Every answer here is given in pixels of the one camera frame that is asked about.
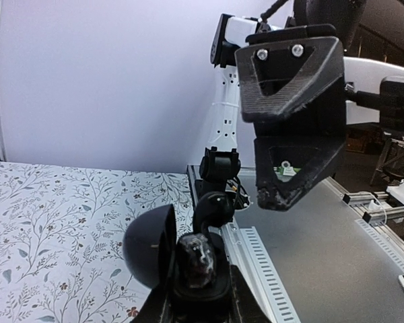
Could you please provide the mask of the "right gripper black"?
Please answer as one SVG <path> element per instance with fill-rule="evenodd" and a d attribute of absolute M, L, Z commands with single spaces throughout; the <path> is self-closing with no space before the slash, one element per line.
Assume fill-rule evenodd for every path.
<path fill-rule="evenodd" d="M 332 25 L 247 36 L 235 53 L 244 122 L 255 130 L 257 204 L 287 211 L 342 162 L 346 133 L 343 45 Z M 289 180 L 274 168 L 298 168 Z"/>

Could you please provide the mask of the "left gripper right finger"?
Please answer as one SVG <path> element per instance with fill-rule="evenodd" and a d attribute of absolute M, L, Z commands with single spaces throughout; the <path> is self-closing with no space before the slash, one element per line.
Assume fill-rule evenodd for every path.
<path fill-rule="evenodd" d="M 228 322 L 271 323 L 262 311 L 240 269 L 230 266 L 232 300 Z"/>

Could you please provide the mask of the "black earbud charging case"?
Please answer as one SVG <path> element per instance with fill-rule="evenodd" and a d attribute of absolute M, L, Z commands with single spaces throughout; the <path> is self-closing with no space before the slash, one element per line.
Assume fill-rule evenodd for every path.
<path fill-rule="evenodd" d="M 217 234 L 205 235 L 216 257 L 216 276 L 212 285 L 189 289 L 180 277 L 176 248 L 179 238 L 174 205 L 144 212 L 133 220 L 123 236 L 123 256 L 130 273 L 150 289 L 161 287 L 173 297 L 188 302 L 221 302 L 230 298 L 230 265 L 223 240 Z"/>

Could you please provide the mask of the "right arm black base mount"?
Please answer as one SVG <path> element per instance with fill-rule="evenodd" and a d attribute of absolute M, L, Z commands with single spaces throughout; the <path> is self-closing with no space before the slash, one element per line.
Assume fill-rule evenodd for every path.
<path fill-rule="evenodd" d="M 192 188 L 193 205 L 195 206 L 199 199 L 208 192 L 225 192 L 231 200 L 235 210 L 243 210 L 251 205 L 250 195 L 240 183 L 238 178 L 222 183 L 210 183 L 205 180 L 195 180 Z"/>

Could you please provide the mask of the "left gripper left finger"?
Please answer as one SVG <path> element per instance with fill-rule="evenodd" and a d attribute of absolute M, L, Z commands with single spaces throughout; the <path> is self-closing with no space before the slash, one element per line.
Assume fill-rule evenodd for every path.
<path fill-rule="evenodd" d="M 171 321 L 172 312 L 167 292 L 163 289 L 152 289 L 132 323 L 167 323 Z"/>

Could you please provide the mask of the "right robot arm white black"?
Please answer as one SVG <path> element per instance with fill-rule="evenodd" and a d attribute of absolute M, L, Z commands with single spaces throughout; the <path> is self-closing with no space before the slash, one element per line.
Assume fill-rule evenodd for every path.
<path fill-rule="evenodd" d="M 365 1 L 295 1 L 277 28 L 269 18 L 222 14 L 210 61 L 217 71 L 212 130 L 192 185 L 195 203 L 217 192 L 231 207 L 244 188 L 236 122 L 255 130 L 257 202 L 286 211 L 335 173 L 346 145 L 347 102 L 377 110 L 404 135 L 404 68 L 346 56 Z"/>

